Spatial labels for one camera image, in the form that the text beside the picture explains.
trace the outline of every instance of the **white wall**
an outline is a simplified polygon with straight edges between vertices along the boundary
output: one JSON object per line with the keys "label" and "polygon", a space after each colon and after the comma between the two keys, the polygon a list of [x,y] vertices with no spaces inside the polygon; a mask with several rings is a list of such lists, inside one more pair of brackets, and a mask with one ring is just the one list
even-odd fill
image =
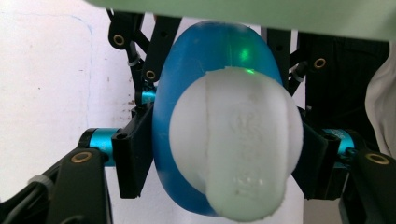
{"label": "white wall", "polygon": [[[73,149],[86,129],[123,127],[131,118],[133,83],[125,52],[107,42],[108,25],[103,9],[82,0],[0,2],[2,202]],[[148,17],[148,35],[152,25]],[[179,208],[151,168],[136,200],[119,198],[115,169],[106,169],[115,223],[232,223]],[[302,222],[303,196],[290,179],[281,208],[260,223]]]}

